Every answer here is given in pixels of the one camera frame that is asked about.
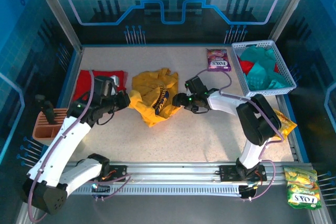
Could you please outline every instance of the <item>table surface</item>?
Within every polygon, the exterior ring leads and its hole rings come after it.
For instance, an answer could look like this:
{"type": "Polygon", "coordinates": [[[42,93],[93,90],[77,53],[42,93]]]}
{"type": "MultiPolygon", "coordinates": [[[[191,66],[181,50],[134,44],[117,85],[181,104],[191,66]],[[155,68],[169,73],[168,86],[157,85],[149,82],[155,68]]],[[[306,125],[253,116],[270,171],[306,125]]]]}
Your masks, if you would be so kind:
{"type": "MultiPolygon", "coordinates": [[[[232,85],[225,91],[242,95],[240,84],[230,59],[232,85]]],[[[107,47],[86,48],[80,69],[128,73],[126,88],[131,90],[132,78],[144,71],[170,68],[179,75],[179,90],[185,92],[184,82],[207,68],[204,47],[107,47]]],[[[220,72],[200,75],[210,88],[228,84],[220,72]]],[[[267,97],[271,106],[278,109],[275,97],[267,97]]],[[[106,114],[104,122],[110,115],[106,114]]],[[[241,154],[246,138],[239,119],[221,111],[195,115],[179,110],[168,120],[149,128],[140,114],[126,108],[115,114],[104,126],[95,125],[77,147],[71,160],[86,158],[92,153],[101,154],[112,161],[125,162],[214,162],[235,161],[241,154]]],[[[264,159],[293,161],[288,141],[272,145],[264,159]]]]}

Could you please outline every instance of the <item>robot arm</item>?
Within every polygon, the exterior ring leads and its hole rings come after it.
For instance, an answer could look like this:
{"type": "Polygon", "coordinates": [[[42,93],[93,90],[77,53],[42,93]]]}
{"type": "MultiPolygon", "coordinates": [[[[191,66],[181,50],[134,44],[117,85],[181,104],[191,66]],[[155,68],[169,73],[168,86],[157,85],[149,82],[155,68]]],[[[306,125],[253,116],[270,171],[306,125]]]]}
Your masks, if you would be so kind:
{"type": "Polygon", "coordinates": [[[55,214],[61,209],[67,197],[78,187],[91,179],[103,178],[108,175],[110,161],[98,154],[88,156],[78,166],[65,173],[63,173],[63,170],[80,141],[92,129],[94,124],[102,118],[104,113],[109,113],[113,116],[116,111],[128,107],[130,103],[128,95],[123,91],[117,93],[115,83],[117,83],[117,80],[114,81],[112,78],[95,77],[93,99],[88,111],[81,121],[64,136],[65,130],[72,125],[87,106],[87,100],[83,99],[86,94],[71,104],[67,117],[64,119],[54,141],[27,174],[28,178],[23,185],[22,191],[22,199],[25,202],[27,202],[30,188],[37,177],[42,162],[60,136],[64,138],[48,159],[43,173],[37,181],[33,194],[33,206],[48,214],[55,214]]]}
{"type": "Polygon", "coordinates": [[[255,102],[277,129],[281,127],[280,120],[265,97],[258,94],[252,98],[245,98],[219,93],[218,89],[208,90],[198,76],[187,80],[185,87],[187,93],[179,93],[173,98],[174,106],[182,105],[195,114],[204,113],[198,109],[205,108],[207,111],[220,110],[239,117],[247,141],[236,161],[236,172],[242,179],[248,178],[258,169],[260,154],[267,141],[275,136],[275,132],[263,117],[257,117],[258,111],[247,102],[247,99],[255,102]]]}

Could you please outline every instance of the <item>orange container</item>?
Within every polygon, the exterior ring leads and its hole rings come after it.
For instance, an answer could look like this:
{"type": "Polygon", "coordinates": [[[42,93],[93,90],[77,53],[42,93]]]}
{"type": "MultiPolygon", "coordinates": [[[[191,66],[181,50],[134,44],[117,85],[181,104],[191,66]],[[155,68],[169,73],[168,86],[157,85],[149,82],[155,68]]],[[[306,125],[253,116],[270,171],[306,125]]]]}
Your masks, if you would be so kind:
{"type": "Polygon", "coordinates": [[[49,124],[46,116],[40,112],[34,126],[33,138],[42,144],[50,145],[61,129],[64,118],[67,116],[67,111],[68,109],[66,108],[54,109],[55,114],[57,114],[55,117],[57,124],[49,124]]]}

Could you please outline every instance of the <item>teal cloth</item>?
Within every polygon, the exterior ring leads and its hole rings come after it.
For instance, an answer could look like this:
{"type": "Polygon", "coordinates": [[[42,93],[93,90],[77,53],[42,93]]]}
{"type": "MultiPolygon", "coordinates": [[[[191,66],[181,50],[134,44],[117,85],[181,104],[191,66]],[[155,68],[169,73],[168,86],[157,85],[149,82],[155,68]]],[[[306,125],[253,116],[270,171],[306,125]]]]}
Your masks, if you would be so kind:
{"type": "Polygon", "coordinates": [[[273,49],[251,46],[242,53],[240,59],[254,63],[245,76],[251,91],[289,87],[283,76],[274,72],[276,58],[273,49]]]}
{"type": "Polygon", "coordinates": [[[266,71],[274,71],[275,54],[273,49],[265,50],[262,47],[251,46],[247,48],[240,57],[241,60],[247,60],[253,63],[259,63],[266,71]]]}
{"type": "Polygon", "coordinates": [[[269,85],[267,72],[258,62],[251,68],[246,80],[250,90],[264,90],[269,85]]]}

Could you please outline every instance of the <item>green candy bag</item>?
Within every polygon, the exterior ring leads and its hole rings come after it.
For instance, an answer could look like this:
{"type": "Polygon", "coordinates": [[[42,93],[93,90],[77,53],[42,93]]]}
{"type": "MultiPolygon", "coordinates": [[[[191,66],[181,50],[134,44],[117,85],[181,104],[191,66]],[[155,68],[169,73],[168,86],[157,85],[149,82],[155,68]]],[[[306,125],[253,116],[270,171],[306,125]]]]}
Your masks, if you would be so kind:
{"type": "Polygon", "coordinates": [[[287,199],[291,207],[315,210],[321,208],[317,172],[284,167],[287,180],[287,199]]]}

